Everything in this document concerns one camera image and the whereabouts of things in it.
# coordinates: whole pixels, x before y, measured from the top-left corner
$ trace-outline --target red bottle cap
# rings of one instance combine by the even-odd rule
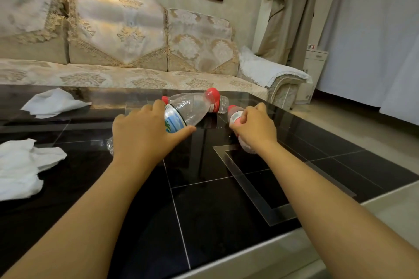
[[[214,97],[215,102],[220,101],[220,92],[216,88],[211,87],[211,88],[207,89],[206,92],[212,94],[212,97]]]

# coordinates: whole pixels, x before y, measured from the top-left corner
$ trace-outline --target hand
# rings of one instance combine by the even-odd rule
[[[276,127],[266,113],[264,103],[247,107],[241,115],[240,123],[231,124],[230,128],[259,155],[272,144],[277,144]]]
[[[182,140],[196,131],[194,126],[170,134],[164,124],[165,103],[157,100],[154,105],[134,109],[128,116],[119,115],[112,126],[113,161],[128,165],[134,170],[154,167]]]

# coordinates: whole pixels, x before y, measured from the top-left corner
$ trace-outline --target black glass table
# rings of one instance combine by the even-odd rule
[[[112,161],[106,141],[118,114],[185,91],[66,88],[92,106],[36,119],[20,108],[48,86],[0,85],[0,143],[32,138],[67,158],[42,172],[40,193],[0,202],[0,275],[93,185]],[[231,104],[255,106],[244,92]],[[267,104],[278,141],[362,203],[419,180],[416,174]],[[226,115],[208,114],[136,195],[121,229],[109,278],[171,278],[301,225],[273,173],[244,153]]]

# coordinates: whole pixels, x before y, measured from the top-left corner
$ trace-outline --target clear plastic bottle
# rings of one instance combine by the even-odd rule
[[[231,105],[228,107],[228,123],[229,124],[236,124],[236,125],[242,125],[242,123],[240,122],[240,118],[241,115],[244,112],[244,108],[242,107],[238,107],[235,105]],[[251,154],[255,154],[256,152],[250,148],[249,145],[247,145],[243,139],[241,139],[240,136],[238,136],[238,142],[241,145],[241,147],[243,148],[244,151],[246,151],[247,153],[251,153]]]
[[[210,88],[205,93],[185,94],[173,100],[164,108],[166,131],[175,133],[188,125],[197,125],[219,99],[220,93]],[[110,138],[106,145],[113,155],[113,139]]]
[[[161,99],[163,100],[163,102],[165,102],[165,104],[170,104],[171,102],[173,102],[175,99],[178,99],[184,95],[186,95],[188,93],[182,93],[182,94],[176,94],[170,97],[167,96],[163,96]],[[220,96],[220,106],[218,108],[218,111],[213,110],[213,113],[219,113],[219,114],[225,114],[228,111],[228,105],[229,105],[229,100],[228,97],[226,96]]]

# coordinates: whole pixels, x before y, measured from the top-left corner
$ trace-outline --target beige sofa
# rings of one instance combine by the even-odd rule
[[[154,0],[1,1],[0,84],[216,87],[289,109],[304,81],[254,84],[239,69],[230,22]]]

